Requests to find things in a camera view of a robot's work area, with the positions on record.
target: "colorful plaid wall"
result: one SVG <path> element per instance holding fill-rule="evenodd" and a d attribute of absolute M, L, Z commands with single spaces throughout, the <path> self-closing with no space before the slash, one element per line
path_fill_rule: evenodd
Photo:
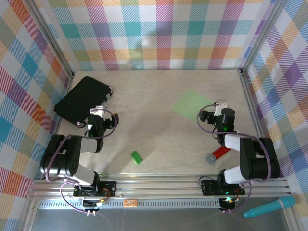
<path fill-rule="evenodd" d="M 73 69 L 90 71 L 238 68 L 275 0 L 36 2 Z"/>
<path fill-rule="evenodd" d="M 0 1 L 0 231 L 17 228 L 68 77 L 22 0 Z"/>
<path fill-rule="evenodd" d="M 308 229 L 308 1 L 289 0 L 249 69 L 250 91 Z"/>

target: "white marble surface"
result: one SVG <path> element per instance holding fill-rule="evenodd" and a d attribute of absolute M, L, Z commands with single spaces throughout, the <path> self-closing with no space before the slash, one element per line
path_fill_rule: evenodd
<path fill-rule="evenodd" d="M 119 114 L 119 126 L 104 139 L 101 152 L 80 157 L 83 166 L 99 173 L 214 174 L 237 166 L 239 153 L 234 150 L 206 164 L 205 155 L 218 143 L 171 110 L 187 89 L 208 99 L 226 99 L 236 111 L 236 131 L 255 134 L 236 70 L 77 72 L 73 86 L 86 75 L 113 87 L 109 109 Z M 81 135 L 85 130 L 62 120 L 58 133 Z M 130 156 L 135 150 L 144 158 L 139 165 Z"/>

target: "plaid wallpaper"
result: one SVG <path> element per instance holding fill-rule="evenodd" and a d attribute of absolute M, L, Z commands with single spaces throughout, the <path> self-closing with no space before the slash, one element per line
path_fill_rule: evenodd
<path fill-rule="evenodd" d="M 68 77 L 22 0 L 0 1 L 0 231 L 17 228 Z"/>
<path fill-rule="evenodd" d="M 36 0 L 75 70 L 237 69 L 275 0 Z"/>
<path fill-rule="evenodd" d="M 308 229 L 307 0 L 287 2 L 248 73 L 262 127 Z"/>

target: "table surface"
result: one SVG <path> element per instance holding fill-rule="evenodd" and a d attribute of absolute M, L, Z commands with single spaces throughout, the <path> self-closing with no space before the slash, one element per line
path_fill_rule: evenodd
<path fill-rule="evenodd" d="M 114 89 L 108 105 L 119 114 L 119 125 L 104 139 L 102 150 L 80 155 L 80 164 L 99 173 L 215 174 L 239 165 L 239 152 L 235 150 L 213 165 L 205 162 L 205 155 L 219 144 L 172 110 L 188 89 L 213 101 L 227 100 L 228 108 L 235 110 L 235 130 L 256 134 L 236 70 L 77 72 L 73 87 L 84 76 Z M 58 134 L 82 135 L 86 130 L 61 120 Z M 144 159 L 139 165 L 130 155 L 133 151 Z"/>

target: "red marker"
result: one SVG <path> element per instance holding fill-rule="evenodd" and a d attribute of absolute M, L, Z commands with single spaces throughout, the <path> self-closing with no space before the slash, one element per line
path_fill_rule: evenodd
<path fill-rule="evenodd" d="M 231 150 L 230 148 L 220 147 L 213 153 L 207 154 L 205 157 L 205 161 L 207 164 L 212 165 L 215 163 L 216 160 L 221 158 L 224 154 L 226 154 L 230 150 Z"/>

